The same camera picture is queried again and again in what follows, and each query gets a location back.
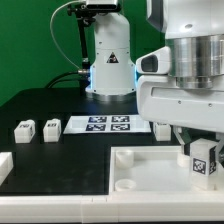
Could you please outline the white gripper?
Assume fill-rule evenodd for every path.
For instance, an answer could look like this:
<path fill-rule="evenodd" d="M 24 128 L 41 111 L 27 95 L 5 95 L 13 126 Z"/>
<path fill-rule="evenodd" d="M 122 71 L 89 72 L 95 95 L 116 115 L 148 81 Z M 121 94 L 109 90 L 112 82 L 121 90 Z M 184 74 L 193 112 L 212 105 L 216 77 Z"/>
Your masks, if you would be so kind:
<path fill-rule="evenodd" d="M 224 76 L 211 89 L 182 89 L 169 76 L 142 75 L 137 86 L 139 115 L 147 121 L 174 125 L 181 145 L 191 142 L 187 128 L 219 132 L 216 160 L 224 147 Z"/>

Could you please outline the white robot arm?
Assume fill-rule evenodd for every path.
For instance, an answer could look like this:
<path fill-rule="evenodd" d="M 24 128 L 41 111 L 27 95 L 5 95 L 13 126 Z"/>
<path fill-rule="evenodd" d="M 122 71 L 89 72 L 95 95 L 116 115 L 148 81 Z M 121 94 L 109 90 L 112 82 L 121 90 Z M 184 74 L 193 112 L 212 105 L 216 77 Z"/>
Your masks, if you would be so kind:
<path fill-rule="evenodd" d="M 147 20 L 165 46 L 136 60 L 118 0 L 86 0 L 96 14 L 96 59 L 88 95 L 108 100 L 137 93 L 148 121 L 224 133 L 224 0 L 146 0 Z"/>

